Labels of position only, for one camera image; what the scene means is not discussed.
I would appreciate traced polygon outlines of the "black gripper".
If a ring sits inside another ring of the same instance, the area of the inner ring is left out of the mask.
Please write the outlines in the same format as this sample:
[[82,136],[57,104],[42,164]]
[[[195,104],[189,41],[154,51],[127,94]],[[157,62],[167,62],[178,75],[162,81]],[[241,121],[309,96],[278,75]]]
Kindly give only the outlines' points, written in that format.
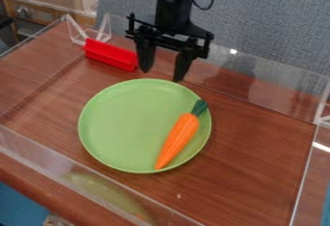
[[[189,39],[203,41],[203,45],[198,44],[198,57],[206,59],[210,51],[210,44],[214,40],[214,34],[198,27],[193,22],[189,22],[179,32],[163,29],[154,24],[155,18],[146,16],[138,19],[135,14],[127,16],[129,29],[126,30],[126,37],[135,38],[141,27],[146,28],[145,36],[147,39],[137,39],[137,55],[139,68],[147,72],[155,63],[157,46],[179,51]],[[195,51],[185,49],[175,58],[174,76],[173,81],[179,82],[183,80],[186,73],[190,70],[191,64],[197,59]]]

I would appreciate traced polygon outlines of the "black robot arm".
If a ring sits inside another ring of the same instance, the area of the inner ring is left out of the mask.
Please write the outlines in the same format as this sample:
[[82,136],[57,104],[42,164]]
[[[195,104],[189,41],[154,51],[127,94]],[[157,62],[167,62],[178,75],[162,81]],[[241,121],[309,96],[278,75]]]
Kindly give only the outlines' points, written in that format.
[[149,72],[155,63],[157,47],[178,52],[173,81],[183,80],[193,62],[206,59],[214,34],[191,21],[193,6],[208,11],[214,4],[202,7],[195,0],[158,0],[157,14],[151,21],[141,20],[135,14],[127,16],[127,37],[135,42],[139,68]]

